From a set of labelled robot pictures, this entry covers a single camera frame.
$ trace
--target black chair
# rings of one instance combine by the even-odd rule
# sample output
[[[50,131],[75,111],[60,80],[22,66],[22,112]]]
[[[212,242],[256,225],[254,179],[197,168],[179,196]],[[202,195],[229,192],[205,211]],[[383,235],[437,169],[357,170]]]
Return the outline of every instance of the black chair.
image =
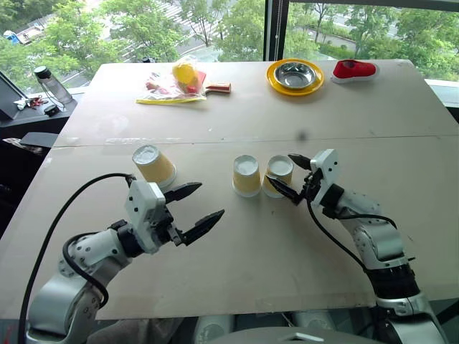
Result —
[[[28,133],[21,144],[42,147],[40,154],[0,140],[0,238],[57,134]]]

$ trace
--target upside-down paper cup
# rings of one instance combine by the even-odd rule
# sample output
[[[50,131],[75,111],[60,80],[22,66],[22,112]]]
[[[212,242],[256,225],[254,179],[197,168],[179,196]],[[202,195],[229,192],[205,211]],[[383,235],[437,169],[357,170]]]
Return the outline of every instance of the upside-down paper cup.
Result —
[[[145,180],[157,183],[160,188],[166,188],[175,179],[175,166],[154,145],[143,145],[137,149],[132,160]]]
[[[242,197],[253,197],[260,192],[260,170],[253,156],[238,156],[233,165],[232,187]]]
[[[266,176],[278,177],[286,184],[290,185],[292,182],[292,172],[293,172],[293,162],[287,156],[273,156],[268,161],[268,167],[266,168],[266,174],[263,178],[263,191],[269,197],[273,197],[274,199],[280,199],[283,197],[281,193],[279,193],[271,182],[266,178]]]

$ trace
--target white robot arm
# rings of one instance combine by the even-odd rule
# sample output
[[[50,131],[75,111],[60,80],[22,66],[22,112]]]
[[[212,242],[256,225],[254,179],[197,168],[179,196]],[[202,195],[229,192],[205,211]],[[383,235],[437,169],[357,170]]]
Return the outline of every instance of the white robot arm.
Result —
[[[382,216],[379,203],[335,184],[339,174],[337,152],[324,150],[312,159],[289,156],[298,166],[311,171],[303,190],[296,193],[280,179],[268,178],[294,204],[305,199],[311,216],[323,231],[326,232],[312,206],[323,207],[326,216],[338,219],[350,233],[361,257],[361,262],[356,260],[372,284],[382,313],[379,339],[394,344],[448,343],[426,296],[416,284],[395,223]]]
[[[200,186],[188,183],[163,194],[156,183],[132,181],[125,204],[130,224],[120,220],[105,231],[80,234],[65,243],[58,271],[31,304],[27,343],[84,343],[97,311],[108,301],[105,287],[132,258],[155,254],[169,241],[188,246],[206,234],[223,210],[182,233],[166,207]]]

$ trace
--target white table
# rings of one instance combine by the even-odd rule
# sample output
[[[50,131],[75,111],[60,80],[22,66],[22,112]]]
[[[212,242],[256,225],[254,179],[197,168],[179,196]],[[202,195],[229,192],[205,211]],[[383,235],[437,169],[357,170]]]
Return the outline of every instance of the white table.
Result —
[[[178,227],[188,229],[197,219],[219,209],[225,209],[225,215],[190,247],[169,244],[152,257],[136,258],[109,284],[110,302],[99,318],[372,304],[373,292],[366,276],[313,225],[304,204],[294,207],[286,199],[270,199],[264,194],[242,199],[233,192],[232,159],[241,153],[256,156],[264,171],[275,154],[312,156],[320,149],[338,148],[339,184],[377,199],[384,213],[397,222],[407,256],[416,257],[412,267],[427,296],[432,300],[458,296],[456,136],[158,146],[177,166],[174,185],[204,183],[196,194],[170,205]],[[0,241],[0,277],[7,281],[0,284],[0,318],[18,316],[29,271],[58,208],[90,178],[136,171],[131,161],[136,147],[52,149]],[[295,168],[296,188],[303,177],[302,170]],[[58,178],[64,182],[56,183]],[[34,292],[56,270],[67,238],[126,219],[126,195],[126,183],[120,178],[101,182],[76,200],[52,237]],[[354,250],[338,222],[319,218]]]
[[[334,61],[317,62],[323,87],[308,97],[289,97],[266,81],[269,62],[202,64],[208,78],[231,82],[231,95],[205,102],[135,104],[151,71],[163,64],[105,64],[75,109],[55,146],[142,143],[208,143],[457,135],[457,123],[406,60],[377,60],[375,82],[337,85]]]
[[[170,205],[180,229],[213,211],[226,212],[190,247],[169,244],[153,257],[136,258],[109,284],[110,302],[99,318],[372,304],[366,276],[313,225],[304,204],[294,207],[264,194],[242,199],[231,189],[232,161],[239,154],[257,157],[264,172],[275,154],[311,157],[326,148],[338,149],[339,184],[377,199],[397,222],[427,296],[457,297],[457,123],[409,62],[377,63],[381,74],[373,83],[326,81],[305,98],[271,90],[265,81],[269,63],[206,64],[214,81],[232,83],[233,93],[177,106],[134,103],[148,71],[165,66],[103,65],[0,241],[0,318],[18,317],[39,246],[67,198],[103,173],[139,176],[131,156],[144,143],[156,144],[176,164],[173,185],[204,183]],[[318,64],[329,76],[334,62]],[[303,131],[308,140],[295,140]],[[295,168],[296,188],[303,177]],[[127,219],[126,195],[123,180],[109,180],[76,200],[52,237],[34,292],[56,270],[66,239]],[[337,221],[318,216],[354,250]]]

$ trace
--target red slipper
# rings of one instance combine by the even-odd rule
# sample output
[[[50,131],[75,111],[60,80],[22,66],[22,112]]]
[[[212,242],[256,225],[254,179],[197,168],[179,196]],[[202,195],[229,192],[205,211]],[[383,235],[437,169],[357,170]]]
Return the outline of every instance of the red slipper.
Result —
[[[337,84],[367,81],[374,79],[378,72],[378,66],[373,63],[356,61],[355,59],[343,59],[336,63],[331,81]]]

